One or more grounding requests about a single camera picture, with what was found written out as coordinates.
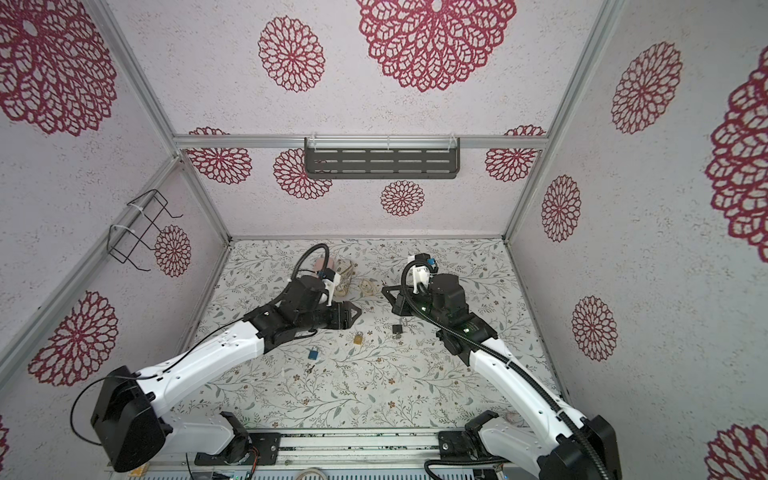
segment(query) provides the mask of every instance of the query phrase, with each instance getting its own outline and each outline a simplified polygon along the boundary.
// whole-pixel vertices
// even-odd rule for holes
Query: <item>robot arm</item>
[[[128,472],[166,453],[203,452],[230,464],[246,456],[250,437],[233,414],[178,415],[170,409],[205,382],[299,332],[352,327],[362,311],[333,301],[338,275],[326,268],[296,278],[300,264],[275,300],[222,327],[218,336],[136,373],[122,366],[107,375],[91,425],[115,471]]]
[[[409,260],[403,271],[402,285],[382,289],[392,305],[392,312],[400,316],[415,314],[435,324],[439,328],[436,336],[445,348],[501,392],[533,431],[531,434],[518,429],[497,414],[485,412],[467,423],[461,445],[455,445],[456,449],[475,460],[506,458],[540,480],[601,477],[619,480],[621,467],[611,425],[599,415],[587,419],[539,382],[512,355],[496,331],[469,310],[456,275],[436,274],[435,261],[425,253]],[[429,278],[418,276],[413,270],[414,264],[418,263],[431,270]],[[408,268],[413,273],[414,287],[417,283],[426,286],[414,288],[418,292],[413,295],[410,294],[411,287],[405,285]],[[393,290],[399,291],[397,297],[391,294]],[[571,425],[567,425],[564,416],[567,416],[565,420],[571,420]],[[592,445],[595,454],[592,458],[582,442]],[[597,462],[602,464],[605,475],[598,474]]]

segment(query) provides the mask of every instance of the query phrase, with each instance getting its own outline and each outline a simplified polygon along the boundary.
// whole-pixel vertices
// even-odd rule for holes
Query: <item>red flower pattern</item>
[[[561,175],[552,181],[541,202],[541,224],[544,232],[553,242],[570,237],[581,215],[581,192],[576,182],[568,175]]]
[[[180,276],[190,266],[190,239],[184,230],[176,225],[168,225],[160,231],[154,249],[157,265],[168,276]]]
[[[505,135],[539,136],[547,132],[541,127],[520,125],[507,131]],[[536,160],[534,148],[492,148],[485,154],[485,169],[496,180],[504,182],[526,178],[531,165]]]
[[[382,207],[397,217],[407,217],[424,204],[424,190],[413,182],[398,180],[384,187]]]
[[[768,263],[768,47],[760,64],[728,97],[724,122],[712,132],[711,205],[728,219],[728,234],[757,247]]]
[[[0,2],[0,51],[0,103],[11,120],[77,137],[111,116],[117,72],[80,2]]]
[[[616,348],[616,322],[614,314],[594,296],[586,296],[574,308],[571,327],[576,343],[589,358],[606,360]]]
[[[638,55],[616,86],[611,108],[616,128],[633,134],[652,125],[674,98],[682,69],[680,51],[665,41]]]
[[[307,91],[326,70],[323,47],[310,27],[295,18],[274,18],[259,40],[261,65],[275,83],[288,91]]]
[[[275,159],[273,170],[280,188],[296,198],[309,200],[322,197],[333,185],[331,180],[314,180],[307,177],[303,148],[281,152]]]
[[[27,370],[40,383],[73,386],[101,368],[118,337],[118,318],[99,292],[85,292]]]
[[[0,472],[2,472],[2,461],[5,460],[5,454],[8,452],[8,429],[2,424],[2,415],[0,415]]]
[[[768,432],[760,425],[718,430],[704,457],[709,480],[768,478]]]
[[[190,135],[228,135],[218,128],[201,127]],[[250,157],[245,148],[190,148],[187,155],[197,170],[220,184],[238,184],[250,175]]]
[[[488,63],[513,0],[357,0],[368,55],[402,87],[445,90]]]

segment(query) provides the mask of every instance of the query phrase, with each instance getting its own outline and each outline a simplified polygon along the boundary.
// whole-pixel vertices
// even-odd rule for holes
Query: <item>floral tablecloth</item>
[[[293,264],[318,241],[235,243],[196,338],[274,298]],[[486,409],[519,422],[487,380],[448,354],[432,325],[391,313],[382,285],[399,283],[406,257],[419,252],[436,258],[441,273],[459,276],[472,311],[557,392],[501,240],[326,243],[333,257],[353,265],[349,291],[336,300],[363,309],[355,326],[320,330],[245,362],[187,397],[176,412],[231,411],[247,428],[456,427]],[[403,333],[393,334],[401,321]],[[317,360],[308,358],[311,349],[318,350]]]

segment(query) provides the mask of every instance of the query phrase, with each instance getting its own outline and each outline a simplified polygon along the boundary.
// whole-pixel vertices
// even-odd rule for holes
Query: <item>wall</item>
[[[198,150],[190,158],[199,165],[205,155],[232,157],[233,150]],[[228,185],[203,177],[203,183],[234,236],[493,237],[509,222],[525,181],[490,177],[486,154],[462,150],[454,180],[310,180],[302,149],[249,149],[247,181]],[[532,162],[534,152],[529,156]]]
[[[511,244],[625,478],[768,475],[766,20],[630,1]]]
[[[401,3],[111,7],[180,134],[544,134],[601,1]],[[387,188],[309,180],[300,149],[190,156],[233,235],[278,238],[498,236],[534,160],[463,150],[456,180]]]
[[[119,366],[155,365],[180,348],[222,246],[178,171],[159,190],[168,199],[168,210],[183,216],[161,214],[157,225],[166,233],[151,228],[147,243],[155,247],[158,242],[172,253],[157,259],[137,248],[131,260],[149,272],[110,259],[26,371],[7,387],[0,398],[0,428],[8,430],[0,478],[74,478],[75,473],[92,478],[108,459],[101,447],[70,432],[75,396]],[[172,225],[180,231],[169,229]],[[142,220],[135,224],[138,232],[146,226]],[[126,236],[118,248],[127,251],[133,243]],[[96,439],[89,420],[99,388],[83,396],[74,416],[75,427],[89,439]]]
[[[78,4],[53,5],[58,21],[84,18]],[[45,27],[44,15],[9,6],[0,12],[3,28],[14,32],[3,48],[20,55],[3,63],[0,87],[2,349],[167,154],[92,24],[71,27],[85,39],[68,52],[91,77],[70,76],[58,56],[60,35]],[[37,80],[42,71],[56,80]]]
[[[125,204],[167,161],[147,115],[116,70],[101,36],[76,2],[45,10],[0,5],[0,349],[90,249]],[[140,368],[174,354],[218,254],[220,240],[179,173],[161,188],[172,222],[190,242],[180,276],[137,250],[139,272],[109,260],[24,372],[0,397],[0,478],[92,478],[100,447],[69,432],[68,410],[91,381],[117,366]],[[160,217],[162,228],[170,218]],[[161,242],[180,262],[179,243]],[[147,237],[154,247],[157,232]],[[88,438],[82,399],[76,424]]]

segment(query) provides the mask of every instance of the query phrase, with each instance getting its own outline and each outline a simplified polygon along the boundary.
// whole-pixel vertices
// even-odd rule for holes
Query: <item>cable tie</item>
[[[128,228],[128,227],[125,227],[125,226],[123,226],[123,225],[112,225],[112,228],[122,228],[123,230],[128,230],[128,231],[129,231],[129,232],[131,232],[133,235],[135,235],[135,234],[136,234],[136,230],[134,230],[134,229],[132,229],[132,228]]]

